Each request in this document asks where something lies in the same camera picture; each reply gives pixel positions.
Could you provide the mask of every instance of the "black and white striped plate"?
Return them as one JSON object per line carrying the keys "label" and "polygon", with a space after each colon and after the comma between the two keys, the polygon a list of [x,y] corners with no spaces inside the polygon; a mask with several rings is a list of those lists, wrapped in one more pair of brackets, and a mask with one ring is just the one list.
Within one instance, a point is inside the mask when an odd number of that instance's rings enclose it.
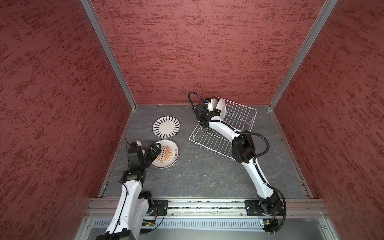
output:
{"label": "black and white striped plate", "polygon": [[180,129],[179,121],[171,116],[161,117],[152,126],[153,133],[161,138],[170,138]]}

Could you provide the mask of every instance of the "red wall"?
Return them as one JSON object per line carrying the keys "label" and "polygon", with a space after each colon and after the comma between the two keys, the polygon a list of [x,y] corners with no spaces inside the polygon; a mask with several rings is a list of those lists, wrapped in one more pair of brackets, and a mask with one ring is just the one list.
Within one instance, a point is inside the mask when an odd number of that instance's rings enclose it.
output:
{"label": "red wall", "polygon": [[383,13],[339,0],[275,108],[342,239],[384,239]]}
{"label": "red wall", "polygon": [[137,103],[269,104],[324,0],[94,0]]}
{"label": "red wall", "polygon": [[80,1],[0,12],[0,239],[72,240],[130,107]]}

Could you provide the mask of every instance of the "metal corner post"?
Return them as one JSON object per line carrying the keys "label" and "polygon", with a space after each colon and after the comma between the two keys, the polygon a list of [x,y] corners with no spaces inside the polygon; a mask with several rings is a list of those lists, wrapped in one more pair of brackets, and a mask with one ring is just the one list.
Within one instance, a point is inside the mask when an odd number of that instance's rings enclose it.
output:
{"label": "metal corner post", "polygon": [[93,29],[96,32],[97,37],[100,40],[100,43],[105,51],[105,54],[107,55],[109,62],[112,65],[112,68],[120,82],[120,85],[129,101],[129,104],[131,105],[132,109],[136,108],[136,102],[133,98],[133,95],[129,89],[129,86],[127,84],[127,81],[121,71],[121,68],[119,66],[119,63],[113,53],[113,50],[109,44],[109,41],[107,39],[107,36],[105,35],[103,28],[100,24],[99,18],[97,17],[97,14],[93,8],[91,0],[81,0],[81,3],[85,9],[85,12],[88,15],[89,20],[91,21],[91,24],[93,26]]}
{"label": "metal corner post", "polygon": [[307,37],[305,38],[299,52],[297,53],[296,58],[293,60],[291,68],[289,68],[289,70],[288,70],[287,74],[285,75],[279,89],[277,90],[275,96],[273,97],[273,99],[269,105],[272,110],[275,108],[280,97],[283,95],[284,90],[287,88],[289,82],[291,81],[296,70],[299,68],[299,66],[300,66],[301,62],[303,61],[305,55],[307,54],[308,50],[311,48],[312,43],[316,39],[321,28],[324,26],[325,21],[327,20],[327,18],[331,14],[337,1],[338,0],[326,0],[325,1],[323,7],[321,8],[321,10],[319,12],[319,15],[317,16],[315,22],[312,25],[312,28],[310,29],[310,31],[309,31]]}

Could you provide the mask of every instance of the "dish rack wire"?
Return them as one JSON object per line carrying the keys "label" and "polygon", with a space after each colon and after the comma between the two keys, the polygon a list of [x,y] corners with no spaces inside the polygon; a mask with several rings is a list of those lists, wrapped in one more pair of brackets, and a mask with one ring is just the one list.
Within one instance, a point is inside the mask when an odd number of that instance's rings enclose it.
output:
{"label": "dish rack wire", "polygon": [[[256,119],[257,109],[247,107],[229,100],[225,100],[226,113],[224,121],[229,123],[232,127],[241,131],[251,131]],[[232,157],[232,142],[228,141],[216,130],[210,128],[203,129],[199,124],[189,136],[189,140],[194,142],[200,148],[207,149],[208,151],[218,154],[222,158],[226,157],[235,161]]]}

